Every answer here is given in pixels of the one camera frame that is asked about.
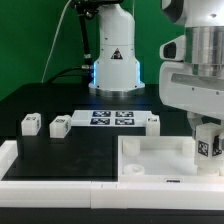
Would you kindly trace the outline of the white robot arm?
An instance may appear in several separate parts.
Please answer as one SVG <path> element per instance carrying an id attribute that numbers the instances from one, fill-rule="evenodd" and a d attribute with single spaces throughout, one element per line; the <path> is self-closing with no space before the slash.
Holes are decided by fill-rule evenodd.
<path id="1" fill-rule="evenodd" d="M 224 154 L 224 0 L 160 0 L 163 14 L 184 34 L 160 47 L 159 94 L 165 105 L 188 112 L 202 157 Z M 134 55 L 134 20 L 119 4 L 102 1 L 100 56 L 94 63 L 95 94 L 140 90 Z"/>

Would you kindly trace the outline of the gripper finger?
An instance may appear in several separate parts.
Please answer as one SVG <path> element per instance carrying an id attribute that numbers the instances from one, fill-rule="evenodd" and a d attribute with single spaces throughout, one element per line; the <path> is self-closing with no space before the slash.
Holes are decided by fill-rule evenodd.
<path id="1" fill-rule="evenodd" d="M 213 156 L 220 156 L 224 152 L 224 133 L 216 135 L 213 142 Z"/>

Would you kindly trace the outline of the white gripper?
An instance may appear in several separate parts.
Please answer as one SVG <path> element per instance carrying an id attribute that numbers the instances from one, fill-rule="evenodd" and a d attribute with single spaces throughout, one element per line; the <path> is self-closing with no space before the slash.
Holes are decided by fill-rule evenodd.
<path id="1" fill-rule="evenodd" d="M 193 74 L 193 65 L 184 61 L 186 36 L 181 35 L 160 47 L 159 96 L 164 105 L 224 121 L 224 67 L 220 77 Z"/>

